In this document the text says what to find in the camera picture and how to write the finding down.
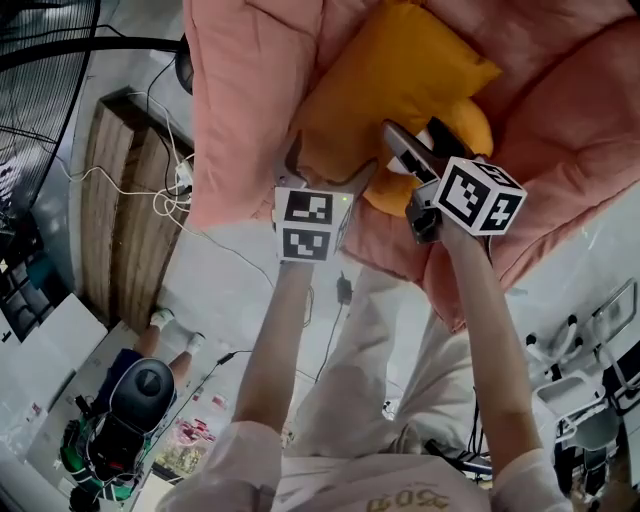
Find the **person's left forearm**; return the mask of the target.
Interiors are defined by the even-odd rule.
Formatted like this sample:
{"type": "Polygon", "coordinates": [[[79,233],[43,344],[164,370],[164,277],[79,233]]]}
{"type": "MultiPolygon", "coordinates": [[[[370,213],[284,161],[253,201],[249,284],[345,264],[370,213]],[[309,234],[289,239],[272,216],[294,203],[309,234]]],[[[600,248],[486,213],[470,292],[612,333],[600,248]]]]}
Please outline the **person's left forearm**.
{"type": "Polygon", "coordinates": [[[281,264],[261,329],[249,357],[232,420],[255,422],[276,433],[291,405],[306,301],[314,266],[281,264]]]}

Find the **orange rectangular pillow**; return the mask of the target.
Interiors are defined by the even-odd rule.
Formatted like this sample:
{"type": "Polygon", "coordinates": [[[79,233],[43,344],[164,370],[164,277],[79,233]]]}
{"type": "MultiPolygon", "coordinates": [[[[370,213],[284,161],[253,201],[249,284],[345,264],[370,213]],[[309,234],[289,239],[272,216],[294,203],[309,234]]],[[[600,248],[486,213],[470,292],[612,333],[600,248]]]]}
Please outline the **orange rectangular pillow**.
{"type": "Polygon", "coordinates": [[[470,98],[500,75],[419,4],[379,4],[298,109],[298,164],[307,175],[342,182],[364,163],[392,156],[381,124],[421,131],[437,111],[470,98]]]}

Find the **black standing fan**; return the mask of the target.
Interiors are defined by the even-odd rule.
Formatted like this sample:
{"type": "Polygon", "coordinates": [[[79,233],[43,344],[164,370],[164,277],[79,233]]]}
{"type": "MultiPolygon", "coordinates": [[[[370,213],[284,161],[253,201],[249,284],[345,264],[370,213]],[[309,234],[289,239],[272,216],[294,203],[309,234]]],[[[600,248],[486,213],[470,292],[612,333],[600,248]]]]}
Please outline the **black standing fan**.
{"type": "Polygon", "coordinates": [[[35,202],[93,53],[189,54],[185,39],[103,35],[100,11],[101,0],[0,0],[0,222],[35,202]]]}

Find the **black waist device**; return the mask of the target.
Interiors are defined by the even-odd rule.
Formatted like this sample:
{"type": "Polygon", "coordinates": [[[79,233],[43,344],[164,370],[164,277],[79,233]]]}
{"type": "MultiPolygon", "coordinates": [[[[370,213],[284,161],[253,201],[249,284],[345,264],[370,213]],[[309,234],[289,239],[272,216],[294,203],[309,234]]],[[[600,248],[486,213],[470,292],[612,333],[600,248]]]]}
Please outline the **black waist device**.
{"type": "Polygon", "coordinates": [[[460,450],[442,445],[434,440],[424,444],[428,455],[440,457],[456,470],[476,476],[492,476],[490,458],[487,454],[477,454],[472,451],[460,450]]]}

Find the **person's right forearm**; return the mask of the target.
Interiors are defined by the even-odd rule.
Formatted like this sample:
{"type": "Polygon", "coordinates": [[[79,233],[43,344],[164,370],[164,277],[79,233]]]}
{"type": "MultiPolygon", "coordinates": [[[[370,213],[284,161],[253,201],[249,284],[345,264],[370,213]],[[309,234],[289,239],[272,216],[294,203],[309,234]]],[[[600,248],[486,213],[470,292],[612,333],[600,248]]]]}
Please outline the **person's right forearm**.
{"type": "Polygon", "coordinates": [[[542,447],[524,350],[483,245],[449,218],[439,234],[455,274],[480,417],[499,475],[519,456],[542,447]]]}

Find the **black shelf with bins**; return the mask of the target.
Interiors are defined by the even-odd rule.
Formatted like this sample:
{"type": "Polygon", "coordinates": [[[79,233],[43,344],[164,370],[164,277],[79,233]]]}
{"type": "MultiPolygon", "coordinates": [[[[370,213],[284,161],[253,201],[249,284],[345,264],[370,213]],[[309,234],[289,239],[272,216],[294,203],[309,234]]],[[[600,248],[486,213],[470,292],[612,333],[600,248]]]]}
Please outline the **black shelf with bins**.
{"type": "Polygon", "coordinates": [[[69,295],[28,213],[0,226],[0,341],[22,343],[69,295]]]}

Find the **orange flower-shaped cushion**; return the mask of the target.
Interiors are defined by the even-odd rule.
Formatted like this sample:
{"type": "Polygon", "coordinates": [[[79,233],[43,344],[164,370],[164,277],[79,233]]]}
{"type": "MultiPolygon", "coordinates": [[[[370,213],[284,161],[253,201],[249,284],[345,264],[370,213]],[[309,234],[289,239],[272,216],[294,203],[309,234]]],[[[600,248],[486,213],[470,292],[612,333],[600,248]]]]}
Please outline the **orange flower-shaped cushion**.
{"type": "MultiPolygon", "coordinates": [[[[489,122],[482,110],[469,98],[464,98],[436,117],[453,131],[474,153],[490,156],[493,139],[489,122]]],[[[376,173],[364,193],[371,206],[394,217],[404,217],[412,191],[421,182],[409,175],[394,173],[385,168],[376,173]]]]}

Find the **person's white trousers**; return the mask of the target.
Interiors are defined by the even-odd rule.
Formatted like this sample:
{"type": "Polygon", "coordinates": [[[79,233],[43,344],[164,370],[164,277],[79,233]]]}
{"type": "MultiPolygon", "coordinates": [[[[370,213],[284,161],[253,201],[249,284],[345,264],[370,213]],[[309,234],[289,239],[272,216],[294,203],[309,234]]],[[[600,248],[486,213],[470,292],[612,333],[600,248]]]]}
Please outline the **person's white trousers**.
{"type": "Polygon", "coordinates": [[[470,344],[467,334],[450,333],[436,314],[428,318],[394,418],[383,415],[399,285],[385,273],[361,270],[336,348],[297,410],[285,455],[415,453],[429,440],[466,446],[475,408],[470,344]]]}

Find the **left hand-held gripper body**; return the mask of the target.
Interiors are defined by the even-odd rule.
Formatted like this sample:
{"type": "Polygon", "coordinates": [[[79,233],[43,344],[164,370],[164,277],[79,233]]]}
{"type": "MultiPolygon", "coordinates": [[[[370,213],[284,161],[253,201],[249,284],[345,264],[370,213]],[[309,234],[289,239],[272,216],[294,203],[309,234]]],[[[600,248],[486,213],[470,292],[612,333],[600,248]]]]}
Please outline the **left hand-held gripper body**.
{"type": "Polygon", "coordinates": [[[354,195],[313,189],[275,188],[273,224],[281,261],[322,263],[339,249],[354,195]]]}

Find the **person's white shirt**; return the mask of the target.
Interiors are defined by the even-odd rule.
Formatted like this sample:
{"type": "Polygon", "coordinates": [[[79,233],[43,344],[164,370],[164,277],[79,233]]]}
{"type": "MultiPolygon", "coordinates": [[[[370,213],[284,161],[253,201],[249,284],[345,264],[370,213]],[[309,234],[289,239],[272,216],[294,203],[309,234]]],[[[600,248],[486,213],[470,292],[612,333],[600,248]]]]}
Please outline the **person's white shirt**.
{"type": "Polygon", "coordinates": [[[511,462],[486,491],[435,456],[285,458],[279,435],[255,422],[228,425],[201,471],[156,511],[574,512],[541,449],[511,462]]]}

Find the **pink padded lounge chair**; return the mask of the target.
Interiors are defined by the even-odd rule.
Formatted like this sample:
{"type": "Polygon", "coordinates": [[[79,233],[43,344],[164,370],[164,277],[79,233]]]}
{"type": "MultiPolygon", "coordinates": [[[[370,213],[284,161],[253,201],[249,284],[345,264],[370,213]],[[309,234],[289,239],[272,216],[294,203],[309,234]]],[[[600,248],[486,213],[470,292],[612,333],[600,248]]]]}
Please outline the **pink padded lounge chair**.
{"type": "MultiPolygon", "coordinates": [[[[301,104],[388,0],[183,0],[194,68],[194,195],[202,228],[269,219],[276,153],[301,104]]],[[[640,0],[394,0],[419,4],[500,75],[471,99],[489,157],[527,191],[491,243],[504,286],[640,184],[640,0]]],[[[405,217],[357,204],[343,247],[410,281],[464,326],[449,257],[405,217]]]]}

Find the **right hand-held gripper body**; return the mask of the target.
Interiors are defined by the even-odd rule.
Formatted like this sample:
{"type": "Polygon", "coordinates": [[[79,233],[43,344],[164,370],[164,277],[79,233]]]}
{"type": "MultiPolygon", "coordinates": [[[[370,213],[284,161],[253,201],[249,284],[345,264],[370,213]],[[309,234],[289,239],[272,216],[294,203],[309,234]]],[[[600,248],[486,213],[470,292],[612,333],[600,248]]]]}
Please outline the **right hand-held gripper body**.
{"type": "Polygon", "coordinates": [[[429,174],[412,191],[405,214],[418,243],[436,241],[444,218],[475,237],[499,236],[507,232],[526,197],[526,190],[504,169],[451,157],[442,177],[429,174]]]}

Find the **wooden bench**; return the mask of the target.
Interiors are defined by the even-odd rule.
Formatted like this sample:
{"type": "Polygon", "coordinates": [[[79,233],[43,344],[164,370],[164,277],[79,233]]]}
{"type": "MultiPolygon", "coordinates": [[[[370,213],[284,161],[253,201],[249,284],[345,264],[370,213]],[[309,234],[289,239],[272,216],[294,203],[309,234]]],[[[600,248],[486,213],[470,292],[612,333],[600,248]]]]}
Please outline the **wooden bench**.
{"type": "Polygon", "coordinates": [[[121,89],[102,97],[89,131],[81,182],[83,296],[98,318],[142,332],[158,301],[173,255],[184,204],[169,216],[165,189],[192,142],[121,89]]]}

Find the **white office chair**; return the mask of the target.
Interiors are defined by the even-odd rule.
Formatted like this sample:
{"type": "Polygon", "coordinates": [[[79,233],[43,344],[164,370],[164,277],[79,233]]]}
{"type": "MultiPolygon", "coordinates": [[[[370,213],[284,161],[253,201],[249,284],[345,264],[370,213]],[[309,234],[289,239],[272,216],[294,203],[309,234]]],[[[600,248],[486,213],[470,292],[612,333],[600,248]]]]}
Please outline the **white office chair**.
{"type": "Polygon", "coordinates": [[[601,499],[619,449],[640,492],[640,284],[627,280],[586,318],[525,340],[534,412],[561,489],[601,499]]]}

